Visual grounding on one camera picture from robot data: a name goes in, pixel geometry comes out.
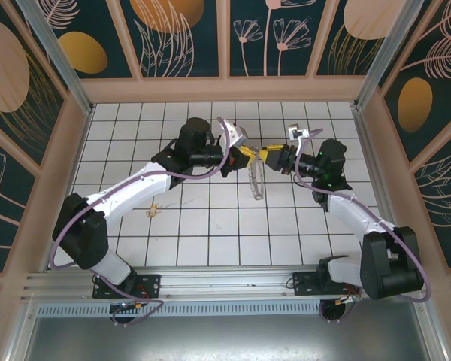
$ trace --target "purple cable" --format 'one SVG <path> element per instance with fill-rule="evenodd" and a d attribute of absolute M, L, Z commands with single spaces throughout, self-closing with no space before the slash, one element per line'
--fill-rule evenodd
<path fill-rule="evenodd" d="M 75 216 L 72 217 L 71 220 L 68 221 L 68 223 L 65 225 L 65 227 L 63 228 L 63 230 L 59 233 L 59 236 L 57 237 L 57 239 L 55 240 L 55 243 L 52 247 L 52 250 L 50 251 L 50 256 L 49 256 L 49 262 L 50 262 L 50 267 L 52 269 L 62 269 L 62 268 L 67 268 L 70 267 L 71 265 L 74 265 L 75 262 L 70 262 L 67 263 L 65 265 L 56 265 L 55 264 L 55 255 L 57 253 L 57 250 L 59 249 L 59 245 L 62 242 L 63 238 L 65 237 L 65 235 L 67 234 L 68 230 L 75 224 L 75 222 L 77 222 L 85 213 L 87 213 L 88 211 L 91 211 L 96 205 L 99 205 L 101 202 L 106 201 L 107 199 L 109 199 L 111 196 L 113 196 L 115 193 L 119 192 L 120 190 L 123 190 L 125 187 L 129 186 L 130 184 L 135 183 L 136 181 L 140 181 L 141 179 L 143 179 L 144 177 L 151 177 L 153 175 L 170 175 L 171 177 L 178 177 L 178 178 L 182 178 L 182 179 L 194 179 L 194 180 L 199 180 L 199 179 L 205 179 L 205 178 L 209 178 L 212 177 L 213 175 L 215 175 L 216 173 L 218 173 L 220 171 L 220 169 L 225 165 L 225 163 L 227 162 L 228 159 L 228 154 L 229 154 L 229 147 L 231 144 L 231 139 L 230 139 L 230 135 L 229 132 L 227 130 L 227 125 L 226 122 L 224 121 L 223 118 L 218 117 L 217 120 L 219 121 L 219 123 L 221 124 L 221 126 L 224 129 L 224 133 L 225 133 L 225 148 L 227 149 L 227 153 L 224 154 L 224 157 L 222 158 L 222 161 L 220 162 L 220 164 L 217 166 L 217 168 L 215 168 L 213 171 L 209 171 L 208 173 L 205 174 L 200 174 L 200 175 L 185 175 L 185 174 L 179 174 L 179 173 L 174 173 L 172 171 L 149 171 L 147 173 L 143 173 L 143 174 L 139 174 L 134 178 L 129 179 L 128 181 L 126 181 L 124 184 L 121 184 L 120 186 L 118 186 L 117 188 L 111 190 L 109 193 L 104 194 L 103 197 L 97 199 L 95 202 L 91 203 L 90 205 L 86 206 L 82 211 L 78 212 L 77 214 L 75 214 Z M 98 275 L 96 272 L 92 271 L 96 276 L 100 277 L 100 275 Z M 148 312 L 147 314 L 145 314 L 144 316 L 138 317 L 136 319 L 134 319 L 133 321 L 129 322 L 128 324 L 130 326 L 139 323 L 143 320 L 146 320 L 151 314 L 153 314 L 154 312 L 156 312 L 157 310 L 159 310 L 159 308 L 161 308 L 164 305 L 164 302 L 161 299 L 140 299 L 138 297 L 129 295 L 127 293 L 124 293 L 123 291 L 119 290 L 117 287 L 115 287 L 115 285 L 113 285 L 107 278 L 105 277 L 101 277 L 101 279 L 112 289 L 114 290 L 116 293 L 119 293 L 121 296 L 124 296 L 127 299 L 133 299 L 137 302 L 153 302 L 153 303 L 159 303 L 159 305 L 157 307 L 155 307 L 152 311 Z M 115 315 L 117 313 L 114 312 L 114 314 L 112 315 L 112 320 L 115 322 L 116 326 L 121 324 L 115 321 Z"/>
<path fill-rule="evenodd" d="M 320 132 L 322 132 L 322 129 L 316 129 L 316 130 L 312 130 L 310 131 L 310 137 L 305 139 L 302 144 L 300 144 L 300 149 L 299 149 L 299 154 L 297 156 L 298 159 L 301 158 L 302 153 L 304 152 L 304 149 L 306 149 L 306 146 L 309 144 L 310 140 L 318 135 Z M 297 176 L 297 178 L 299 179 L 299 182 L 306 188 L 308 188 L 309 190 L 313 190 L 319 193 L 324 193 L 324 194 L 328 194 L 330 196 L 338 196 L 344 199 L 347 199 L 350 202 L 355 203 L 356 205 L 358 205 L 363 211 L 365 211 L 370 217 L 372 217 L 377 224 L 381 225 L 381 227 L 383 229 L 386 230 L 386 232 L 388 232 L 392 238 L 395 240 L 395 242 L 397 244 L 399 244 L 401 246 L 401 248 L 404 250 L 404 252 L 406 252 L 406 254 L 411 258 L 411 260 L 413 261 L 414 265 L 418 268 L 419 273 L 422 276 L 422 279 L 424 280 L 424 283 L 426 285 L 426 294 L 424 295 L 424 297 L 417 299 L 417 298 L 413 298 L 413 297 L 409 297 L 409 296 L 403 296 L 400 295 L 406 299 L 409 299 L 410 301 L 413 302 L 426 302 L 429 300 L 429 298 L 431 297 L 431 282 L 429 281 L 428 275 L 426 274 L 425 269 L 422 267 L 421 263 L 419 262 L 419 260 L 416 258 L 416 256 L 414 255 L 414 253 L 407 247 L 407 245 L 392 231 L 392 229 L 390 229 L 386 224 L 383 223 L 383 220 L 381 218 L 379 218 L 376 214 L 374 214 L 369 208 L 368 206 L 364 205 L 363 203 L 361 203 L 356 197 L 351 197 L 348 196 L 346 194 L 343 193 L 339 193 L 339 192 L 332 192 L 330 190 L 321 190 L 320 188 L 316 188 L 313 187 L 309 184 L 307 184 L 304 179 L 302 179 L 301 174 L 299 173 L 299 163 L 300 162 L 296 162 L 295 163 L 295 174 Z"/>

